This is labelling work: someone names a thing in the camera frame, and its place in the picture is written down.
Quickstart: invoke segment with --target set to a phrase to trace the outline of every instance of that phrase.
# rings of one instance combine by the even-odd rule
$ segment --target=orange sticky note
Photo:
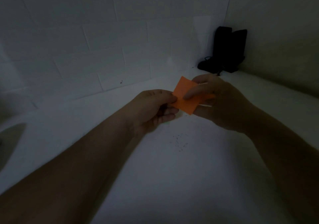
[[[199,94],[192,97],[189,100],[184,100],[184,95],[193,87],[197,86],[198,84],[186,79],[185,77],[181,77],[179,80],[175,90],[173,91],[173,95],[177,96],[177,101],[171,104],[173,107],[176,107],[189,115],[195,111],[196,107],[199,105],[200,102],[215,98],[214,94]]]

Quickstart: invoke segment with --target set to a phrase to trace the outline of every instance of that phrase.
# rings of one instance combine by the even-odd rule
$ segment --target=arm
[[[319,152],[301,137],[250,103],[238,89],[219,77],[195,77],[200,85],[185,99],[214,93],[194,114],[220,127],[246,134],[281,188],[293,215],[302,223],[319,223]]]
[[[1,223],[82,223],[130,140],[175,118],[176,97],[145,91],[0,196]]]

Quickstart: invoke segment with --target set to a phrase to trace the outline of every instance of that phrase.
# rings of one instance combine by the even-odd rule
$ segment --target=beige wall
[[[230,0],[225,25],[248,29],[241,70],[319,97],[319,0]]]

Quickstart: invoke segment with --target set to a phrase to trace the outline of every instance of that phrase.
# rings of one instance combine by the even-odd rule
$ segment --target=painted wall
[[[248,29],[241,70],[319,97],[319,0],[230,0],[227,26]]]
[[[229,0],[0,0],[0,109],[21,113],[191,68]]]

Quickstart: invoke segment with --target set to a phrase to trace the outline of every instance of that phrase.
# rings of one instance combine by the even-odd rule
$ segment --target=person's left hand
[[[143,91],[120,109],[119,113],[127,118],[133,135],[141,136],[152,131],[157,125],[175,118],[179,110],[168,105],[175,101],[177,97],[170,91]]]

